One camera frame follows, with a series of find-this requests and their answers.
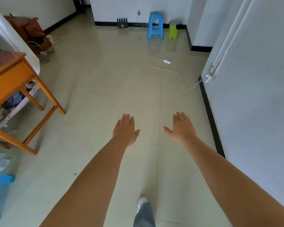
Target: beige tile floor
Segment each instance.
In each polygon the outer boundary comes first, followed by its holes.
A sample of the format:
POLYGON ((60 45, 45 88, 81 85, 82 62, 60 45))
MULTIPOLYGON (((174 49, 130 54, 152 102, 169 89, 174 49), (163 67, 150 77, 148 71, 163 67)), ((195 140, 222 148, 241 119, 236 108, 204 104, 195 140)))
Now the beige tile floor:
MULTIPOLYGON (((197 82, 208 54, 189 50, 184 30, 175 41, 147 40, 146 28, 118 30, 95 26, 91 15, 79 15, 55 30, 55 53, 41 65, 41 78, 66 108, 58 111, 32 140, 38 155, 13 148, 6 173, 16 174, 2 211, 1 226, 39 226, 76 176, 109 141, 122 113, 135 116, 141 129, 122 160, 105 226, 132 226, 140 195, 151 201, 158 227, 230 226, 188 153, 162 130, 172 114, 185 111, 198 135, 215 148, 197 82)), ((24 140, 52 107, 37 96, 44 112, 26 106, 8 132, 24 140)))

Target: green trash can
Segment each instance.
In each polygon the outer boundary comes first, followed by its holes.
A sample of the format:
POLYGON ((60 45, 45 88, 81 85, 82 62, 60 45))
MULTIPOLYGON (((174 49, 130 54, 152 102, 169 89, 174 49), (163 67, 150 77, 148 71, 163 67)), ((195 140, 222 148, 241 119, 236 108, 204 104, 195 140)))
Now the green trash can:
POLYGON ((176 39, 179 34, 179 29, 182 23, 179 20, 171 20, 169 22, 169 39, 176 39))

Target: trash can lid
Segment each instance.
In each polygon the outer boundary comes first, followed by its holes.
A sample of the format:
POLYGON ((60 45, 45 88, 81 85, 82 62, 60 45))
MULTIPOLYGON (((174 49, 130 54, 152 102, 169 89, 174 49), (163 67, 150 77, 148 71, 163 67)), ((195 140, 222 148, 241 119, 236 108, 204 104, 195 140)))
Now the trash can lid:
POLYGON ((171 20, 169 23, 173 25, 182 24, 180 20, 171 20))

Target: person's left arm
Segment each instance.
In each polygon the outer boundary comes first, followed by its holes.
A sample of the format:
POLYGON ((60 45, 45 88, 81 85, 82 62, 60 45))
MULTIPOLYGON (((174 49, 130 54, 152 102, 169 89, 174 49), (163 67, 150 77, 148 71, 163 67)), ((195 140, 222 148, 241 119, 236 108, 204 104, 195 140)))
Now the person's left arm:
POLYGON ((125 149, 137 139, 134 118, 123 114, 113 138, 83 169, 40 227, 102 227, 125 149))

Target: person's right arm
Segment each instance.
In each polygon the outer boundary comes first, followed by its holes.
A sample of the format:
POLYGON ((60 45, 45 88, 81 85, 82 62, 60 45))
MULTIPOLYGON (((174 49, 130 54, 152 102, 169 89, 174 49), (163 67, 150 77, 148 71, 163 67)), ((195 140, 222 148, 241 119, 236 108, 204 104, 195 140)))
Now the person's right arm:
POLYGON ((284 206, 202 142, 184 112, 173 115, 173 131, 163 129, 185 146, 233 227, 284 226, 284 206))

